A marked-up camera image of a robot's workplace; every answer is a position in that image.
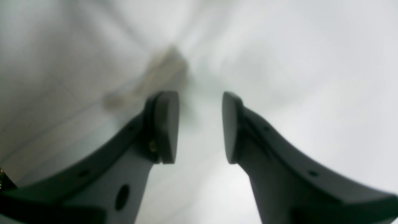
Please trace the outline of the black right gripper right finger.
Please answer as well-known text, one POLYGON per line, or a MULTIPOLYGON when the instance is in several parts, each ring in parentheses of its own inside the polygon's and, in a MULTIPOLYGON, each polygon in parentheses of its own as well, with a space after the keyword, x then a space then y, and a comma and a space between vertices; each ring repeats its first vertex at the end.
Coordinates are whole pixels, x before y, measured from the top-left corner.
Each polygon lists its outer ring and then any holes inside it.
POLYGON ((263 224, 391 224, 397 195, 350 180, 290 144, 232 92, 223 93, 227 160, 248 175, 263 224))

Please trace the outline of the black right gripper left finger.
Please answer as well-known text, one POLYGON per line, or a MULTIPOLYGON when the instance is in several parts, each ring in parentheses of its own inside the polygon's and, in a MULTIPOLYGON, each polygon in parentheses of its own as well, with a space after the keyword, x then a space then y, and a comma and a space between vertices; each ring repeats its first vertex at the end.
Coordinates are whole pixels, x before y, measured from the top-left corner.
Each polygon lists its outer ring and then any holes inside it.
POLYGON ((94 153, 36 184, 1 193, 2 224, 134 224, 155 164, 174 164, 179 96, 160 91, 94 153))

